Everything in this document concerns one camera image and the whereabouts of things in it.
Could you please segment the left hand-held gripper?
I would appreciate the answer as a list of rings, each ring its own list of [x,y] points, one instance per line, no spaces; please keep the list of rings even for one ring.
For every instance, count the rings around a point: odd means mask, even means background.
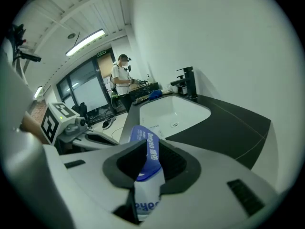
[[[67,149],[72,144],[86,150],[119,145],[119,142],[102,132],[88,130],[85,118],[64,103],[47,104],[41,130],[48,144],[56,149]]]

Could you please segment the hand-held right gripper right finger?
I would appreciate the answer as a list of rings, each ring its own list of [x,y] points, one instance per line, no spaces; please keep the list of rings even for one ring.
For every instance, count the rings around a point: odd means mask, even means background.
[[[233,158],[160,141],[166,182],[147,229],[257,229],[270,216],[276,191]]]

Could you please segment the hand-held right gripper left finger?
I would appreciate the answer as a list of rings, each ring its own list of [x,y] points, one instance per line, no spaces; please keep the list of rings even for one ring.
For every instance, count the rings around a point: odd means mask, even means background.
[[[137,229],[134,182],[146,161],[146,142],[59,155],[43,147],[52,181],[73,229]]]

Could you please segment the white blue printed packet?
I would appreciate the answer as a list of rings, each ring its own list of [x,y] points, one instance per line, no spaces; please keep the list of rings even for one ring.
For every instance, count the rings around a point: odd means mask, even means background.
[[[135,207],[139,221],[144,221],[160,202],[160,186],[165,184],[163,168],[144,182],[135,181]]]

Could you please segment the person's left forearm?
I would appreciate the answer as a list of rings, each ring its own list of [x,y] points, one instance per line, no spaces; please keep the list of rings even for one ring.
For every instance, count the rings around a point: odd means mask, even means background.
[[[46,139],[41,131],[39,123],[33,119],[28,112],[25,112],[25,115],[22,119],[20,129],[26,132],[29,132],[36,136],[43,144],[46,143]]]

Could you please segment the black white floor device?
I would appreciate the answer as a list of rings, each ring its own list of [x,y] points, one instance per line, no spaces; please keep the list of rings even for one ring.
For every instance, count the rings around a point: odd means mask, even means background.
[[[115,116],[112,117],[112,118],[109,118],[109,119],[105,120],[105,121],[103,122],[103,124],[102,124],[103,130],[106,130],[106,129],[110,128],[111,125],[113,124],[113,122],[114,122],[115,120],[116,120],[116,117],[115,117]]]

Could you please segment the black office chair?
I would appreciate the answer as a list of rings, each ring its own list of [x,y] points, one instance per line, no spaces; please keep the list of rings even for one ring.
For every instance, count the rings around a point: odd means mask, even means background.
[[[80,117],[84,117],[86,120],[88,119],[88,116],[87,116],[87,105],[84,102],[80,103],[80,105],[74,105],[72,107],[72,110],[74,110],[77,113],[79,113]]]

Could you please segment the black framed glass door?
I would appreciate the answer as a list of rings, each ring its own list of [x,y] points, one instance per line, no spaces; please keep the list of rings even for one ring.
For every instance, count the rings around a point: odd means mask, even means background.
[[[112,48],[106,49],[113,63],[115,57]],[[115,116],[111,105],[110,76],[102,78],[97,55],[87,59],[57,83],[60,99],[68,107],[87,105],[88,124],[93,125]]]

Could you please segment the black vanity counter cabinet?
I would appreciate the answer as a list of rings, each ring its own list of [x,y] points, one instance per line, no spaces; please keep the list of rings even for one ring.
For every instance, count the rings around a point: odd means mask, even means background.
[[[269,132],[271,123],[269,119],[234,104],[202,95],[198,95],[196,99],[189,99],[178,94],[168,94],[159,98],[170,95],[210,109],[211,116],[182,132],[165,138],[166,140],[227,155],[249,169],[254,166]],[[140,124],[140,107],[152,101],[131,106],[122,130],[120,144],[127,143],[132,128]]]

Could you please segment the black side table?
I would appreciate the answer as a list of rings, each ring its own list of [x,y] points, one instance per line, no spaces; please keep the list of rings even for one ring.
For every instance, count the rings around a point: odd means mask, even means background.
[[[135,101],[136,99],[149,95],[151,92],[159,89],[160,87],[158,83],[150,83],[131,90],[129,95],[131,99]]]

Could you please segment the blue cloth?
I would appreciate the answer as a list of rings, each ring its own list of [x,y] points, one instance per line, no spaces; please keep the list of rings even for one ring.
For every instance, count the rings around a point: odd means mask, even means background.
[[[161,97],[162,94],[163,94],[163,93],[162,93],[162,91],[161,91],[160,89],[154,90],[154,91],[152,91],[152,92],[149,94],[148,99],[149,99],[149,100],[155,100],[155,99]]]

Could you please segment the white sink basin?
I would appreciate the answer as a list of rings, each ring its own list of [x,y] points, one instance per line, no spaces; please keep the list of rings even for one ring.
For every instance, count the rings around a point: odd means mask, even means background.
[[[210,116],[210,109],[173,95],[140,107],[140,125],[150,129],[161,139],[182,132]],[[179,126],[172,128],[171,124],[174,122],[178,122]]]

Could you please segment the long ceiling light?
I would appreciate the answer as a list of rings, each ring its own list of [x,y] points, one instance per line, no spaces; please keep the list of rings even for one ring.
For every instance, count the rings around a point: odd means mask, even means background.
[[[80,49],[83,47],[87,46],[91,42],[95,41],[96,39],[99,39],[100,37],[105,35],[105,31],[103,29],[100,29],[87,37],[85,37],[83,40],[79,41],[76,43],[74,46],[72,46],[66,53],[65,55],[67,57],[73,56],[76,52],[78,52]]]

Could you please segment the black faucet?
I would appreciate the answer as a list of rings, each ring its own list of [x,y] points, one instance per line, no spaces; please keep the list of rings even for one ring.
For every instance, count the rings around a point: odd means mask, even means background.
[[[187,92],[186,95],[189,99],[196,99],[197,93],[196,93],[196,84],[195,84],[195,78],[194,78],[194,72],[193,67],[185,67],[182,69],[179,69],[177,71],[183,70],[184,75],[179,75],[177,78],[178,80],[170,82],[171,85],[186,85],[187,86]]]

